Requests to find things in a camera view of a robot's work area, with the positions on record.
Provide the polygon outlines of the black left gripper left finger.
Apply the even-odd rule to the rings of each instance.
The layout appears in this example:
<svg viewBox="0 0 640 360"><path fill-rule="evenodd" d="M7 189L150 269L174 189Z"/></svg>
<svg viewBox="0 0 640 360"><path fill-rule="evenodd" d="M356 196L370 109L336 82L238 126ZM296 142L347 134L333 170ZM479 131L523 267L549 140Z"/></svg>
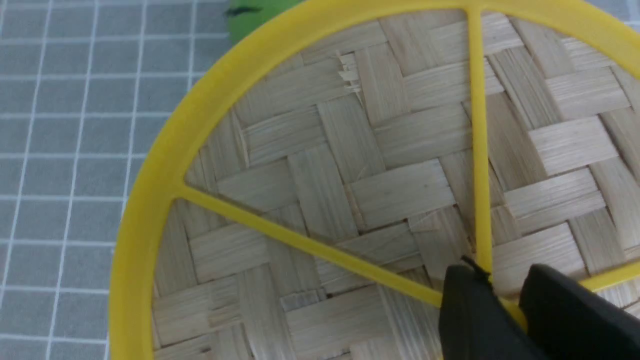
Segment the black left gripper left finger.
<svg viewBox="0 0 640 360"><path fill-rule="evenodd" d="M445 360L544 360L494 293L489 272L469 256L447 267L439 308Z"/></svg>

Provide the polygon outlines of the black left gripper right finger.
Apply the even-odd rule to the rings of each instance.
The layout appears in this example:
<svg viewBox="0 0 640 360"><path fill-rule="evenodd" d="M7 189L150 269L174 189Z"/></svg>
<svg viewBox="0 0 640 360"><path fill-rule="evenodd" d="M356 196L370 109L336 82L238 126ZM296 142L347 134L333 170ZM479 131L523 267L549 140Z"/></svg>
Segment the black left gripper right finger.
<svg viewBox="0 0 640 360"><path fill-rule="evenodd" d="M551 360L637 360L637 317L545 264L532 265L519 297L528 335Z"/></svg>

